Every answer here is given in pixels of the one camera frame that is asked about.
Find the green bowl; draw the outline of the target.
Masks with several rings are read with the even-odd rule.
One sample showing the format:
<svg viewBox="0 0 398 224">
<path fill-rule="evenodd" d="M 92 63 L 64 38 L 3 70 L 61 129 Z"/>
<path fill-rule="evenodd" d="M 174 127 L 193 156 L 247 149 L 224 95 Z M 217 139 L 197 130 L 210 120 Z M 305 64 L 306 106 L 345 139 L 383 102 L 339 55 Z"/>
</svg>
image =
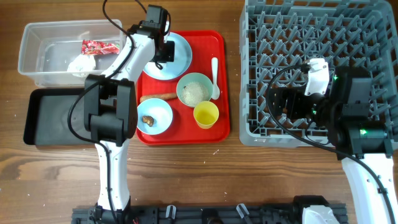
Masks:
<svg viewBox="0 0 398 224">
<path fill-rule="evenodd" d="M 177 83 L 177 90 L 176 90 L 178 99 L 179 99 L 184 105 L 186 105 L 186 104 L 182 101 L 182 96 L 181 96 L 182 89 L 183 89 L 183 87 L 184 87 L 186 84 L 188 84 L 188 83 L 190 83 L 190 82 L 200 82 L 200 83 L 204 84 L 204 85 L 207 87 L 208 92 L 209 92 L 209 94 L 210 94 L 209 100 L 207 100 L 207 101 L 210 101 L 210 100 L 211 100 L 211 96 L 212 96 L 212 92 L 213 92 L 213 84 L 212 84 L 211 80 L 210 80 L 206 75 L 204 75 L 204 74 L 202 74 L 202 73 L 188 73 L 188 74 L 184 75 L 184 76 L 178 81 L 178 83 Z"/>
</svg>

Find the white tissue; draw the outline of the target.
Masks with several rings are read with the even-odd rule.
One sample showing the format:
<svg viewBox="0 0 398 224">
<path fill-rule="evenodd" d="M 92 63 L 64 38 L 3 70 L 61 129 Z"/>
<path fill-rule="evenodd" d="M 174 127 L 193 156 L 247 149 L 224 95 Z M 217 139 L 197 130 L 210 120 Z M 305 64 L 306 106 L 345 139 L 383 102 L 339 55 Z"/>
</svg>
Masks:
<svg viewBox="0 0 398 224">
<path fill-rule="evenodd" d="M 80 54 L 72 61 L 68 68 L 68 72 L 72 72 L 75 77 L 86 77 L 89 72 L 92 72 L 96 68 L 96 61 L 93 55 Z"/>
</svg>

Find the brown carrot stick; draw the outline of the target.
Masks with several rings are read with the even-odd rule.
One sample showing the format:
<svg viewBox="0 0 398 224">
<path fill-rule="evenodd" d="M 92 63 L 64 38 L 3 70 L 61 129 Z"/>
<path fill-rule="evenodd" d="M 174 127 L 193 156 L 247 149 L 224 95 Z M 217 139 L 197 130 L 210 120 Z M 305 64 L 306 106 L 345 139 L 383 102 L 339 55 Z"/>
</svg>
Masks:
<svg viewBox="0 0 398 224">
<path fill-rule="evenodd" d="M 176 97 L 177 97 L 176 93 L 162 93 L 162 94 L 156 94 L 156 95 L 145 95 L 145 96 L 140 97 L 139 102 L 142 103 L 146 100 L 153 99 L 153 98 L 167 101 L 167 100 L 172 100 Z"/>
</svg>

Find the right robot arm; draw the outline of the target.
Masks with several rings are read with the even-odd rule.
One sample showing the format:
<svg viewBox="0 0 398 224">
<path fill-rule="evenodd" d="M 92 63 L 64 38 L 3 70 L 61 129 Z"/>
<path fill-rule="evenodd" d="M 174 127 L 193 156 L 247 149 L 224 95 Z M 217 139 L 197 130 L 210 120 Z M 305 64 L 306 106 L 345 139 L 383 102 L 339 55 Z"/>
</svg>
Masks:
<svg viewBox="0 0 398 224">
<path fill-rule="evenodd" d="M 397 197 L 393 181 L 391 137 L 386 125 L 369 119 L 372 80 L 361 67 L 336 67 L 330 76 L 327 65 L 298 65 L 307 72 L 307 84 L 298 88 L 274 88 L 284 68 L 270 80 L 266 105 L 275 124 L 291 134 L 277 117 L 308 118 L 326 128 L 331 147 L 293 138 L 335 153 L 341 161 L 353 196 L 358 223 L 397 223 Z"/>
</svg>

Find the brown food scrap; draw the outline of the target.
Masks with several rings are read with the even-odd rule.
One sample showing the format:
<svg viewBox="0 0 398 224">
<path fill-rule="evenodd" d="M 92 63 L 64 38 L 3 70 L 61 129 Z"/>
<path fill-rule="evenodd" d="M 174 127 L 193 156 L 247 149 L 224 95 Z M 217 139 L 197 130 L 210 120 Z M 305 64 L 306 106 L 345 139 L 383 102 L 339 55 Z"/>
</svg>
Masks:
<svg viewBox="0 0 398 224">
<path fill-rule="evenodd" d="M 155 123 L 155 119 L 152 116 L 144 115 L 142 116 L 142 122 L 152 127 Z"/>
</svg>

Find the white rice pile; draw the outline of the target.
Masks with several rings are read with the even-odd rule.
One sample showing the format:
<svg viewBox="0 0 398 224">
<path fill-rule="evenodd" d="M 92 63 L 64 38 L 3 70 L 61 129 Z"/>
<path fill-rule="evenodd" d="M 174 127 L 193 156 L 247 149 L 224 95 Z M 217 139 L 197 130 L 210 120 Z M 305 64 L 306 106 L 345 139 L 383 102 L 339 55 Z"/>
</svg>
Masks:
<svg viewBox="0 0 398 224">
<path fill-rule="evenodd" d="M 200 102 L 209 100 L 210 94 L 204 84 L 190 82 L 183 87 L 181 96 L 187 106 L 195 107 Z"/>
</svg>

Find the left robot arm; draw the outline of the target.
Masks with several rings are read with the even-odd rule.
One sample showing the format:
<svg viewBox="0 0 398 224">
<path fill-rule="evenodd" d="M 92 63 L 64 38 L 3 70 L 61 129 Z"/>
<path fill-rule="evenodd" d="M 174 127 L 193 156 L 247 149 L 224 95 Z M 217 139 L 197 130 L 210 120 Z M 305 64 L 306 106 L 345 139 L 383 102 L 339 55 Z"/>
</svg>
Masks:
<svg viewBox="0 0 398 224">
<path fill-rule="evenodd" d="M 149 62 L 160 68 L 174 56 L 167 43 L 170 23 L 166 9 L 148 6 L 145 20 L 125 32 L 126 43 L 111 66 L 85 80 L 84 125 L 100 165 L 100 196 L 90 215 L 95 223 L 131 222 L 127 151 L 138 120 L 135 82 Z"/>
</svg>

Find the yellow plastic cup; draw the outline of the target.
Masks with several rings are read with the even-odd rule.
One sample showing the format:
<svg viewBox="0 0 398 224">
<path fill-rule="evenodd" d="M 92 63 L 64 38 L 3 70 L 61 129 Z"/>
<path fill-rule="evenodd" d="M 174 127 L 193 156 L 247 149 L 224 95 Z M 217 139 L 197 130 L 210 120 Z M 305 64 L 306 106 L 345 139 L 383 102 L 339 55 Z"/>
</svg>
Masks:
<svg viewBox="0 0 398 224">
<path fill-rule="evenodd" d="M 202 129 L 210 129 L 220 115 L 218 107 L 210 101 L 202 101 L 193 110 L 193 116 L 197 125 Z"/>
</svg>

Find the small light blue bowl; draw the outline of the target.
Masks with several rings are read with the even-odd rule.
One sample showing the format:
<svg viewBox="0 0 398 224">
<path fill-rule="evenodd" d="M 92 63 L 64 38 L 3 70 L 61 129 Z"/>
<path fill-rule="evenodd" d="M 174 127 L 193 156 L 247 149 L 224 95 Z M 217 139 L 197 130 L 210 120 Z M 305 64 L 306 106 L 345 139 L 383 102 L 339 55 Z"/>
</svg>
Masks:
<svg viewBox="0 0 398 224">
<path fill-rule="evenodd" d="M 170 105 L 161 99 L 152 98 L 143 101 L 137 107 L 137 128 L 144 134 L 158 135 L 165 132 L 173 120 L 173 111 Z M 150 116 L 154 122 L 149 126 L 143 121 L 143 117 Z"/>
</svg>

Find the red snack wrapper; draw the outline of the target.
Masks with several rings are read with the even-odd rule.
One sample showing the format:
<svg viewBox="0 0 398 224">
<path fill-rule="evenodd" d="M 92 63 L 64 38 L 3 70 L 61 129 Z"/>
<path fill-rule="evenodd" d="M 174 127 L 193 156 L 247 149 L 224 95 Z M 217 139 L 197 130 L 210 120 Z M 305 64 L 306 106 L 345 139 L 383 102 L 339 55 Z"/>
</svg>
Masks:
<svg viewBox="0 0 398 224">
<path fill-rule="evenodd" d="M 119 45 L 95 40 L 83 40 L 81 53 L 83 55 L 118 54 Z"/>
</svg>

